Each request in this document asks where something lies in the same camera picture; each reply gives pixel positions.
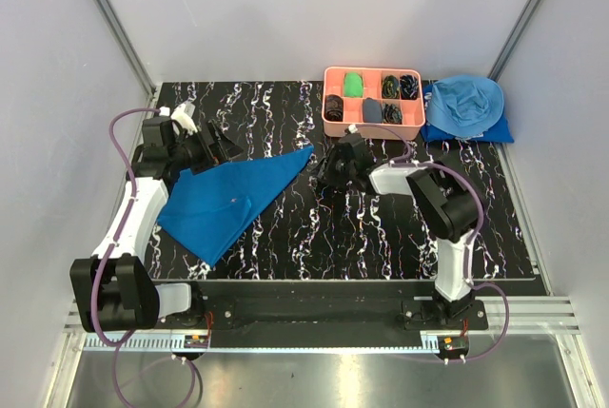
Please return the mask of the blue cloth napkin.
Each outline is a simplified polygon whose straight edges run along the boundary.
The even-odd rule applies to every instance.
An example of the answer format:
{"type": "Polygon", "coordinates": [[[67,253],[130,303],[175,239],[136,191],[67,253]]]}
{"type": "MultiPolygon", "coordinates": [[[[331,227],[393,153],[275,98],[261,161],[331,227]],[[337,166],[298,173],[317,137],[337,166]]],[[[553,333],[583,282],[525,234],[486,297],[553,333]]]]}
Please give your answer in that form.
{"type": "Polygon", "coordinates": [[[214,266],[309,162],[312,146],[283,155],[181,173],[157,223],[177,243],[214,266]]]}

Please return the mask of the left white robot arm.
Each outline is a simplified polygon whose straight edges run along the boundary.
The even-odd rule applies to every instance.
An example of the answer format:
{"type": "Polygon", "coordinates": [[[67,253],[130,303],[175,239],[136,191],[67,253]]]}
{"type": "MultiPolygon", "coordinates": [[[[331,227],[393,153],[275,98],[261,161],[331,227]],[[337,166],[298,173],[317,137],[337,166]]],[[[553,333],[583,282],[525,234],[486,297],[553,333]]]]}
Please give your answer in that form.
{"type": "Polygon", "coordinates": [[[72,263],[69,277],[81,323],[90,333],[151,329],[172,316],[198,326],[206,306],[187,282],[155,284],[144,258],[148,239],[182,173],[215,169],[242,150],[212,120],[197,126],[188,116],[153,116],[127,161],[123,200],[102,242],[72,263]]]}

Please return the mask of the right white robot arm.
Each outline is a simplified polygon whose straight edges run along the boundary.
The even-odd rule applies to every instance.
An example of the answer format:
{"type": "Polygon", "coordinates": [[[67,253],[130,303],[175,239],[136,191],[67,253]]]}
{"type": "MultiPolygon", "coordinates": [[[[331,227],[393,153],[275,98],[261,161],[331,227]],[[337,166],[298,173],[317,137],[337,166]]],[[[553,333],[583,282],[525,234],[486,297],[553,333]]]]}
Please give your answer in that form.
{"type": "Polygon", "coordinates": [[[464,320],[475,299],[473,245],[484,221],[481,196],[464,173],[445,160],[421,163],[402,156],[382,164],[354,132],[329,149],[314,175],[335,189],[411,197],[438,249],[434,292],[423,305],[422,320],[447,329],[464,320]]]}

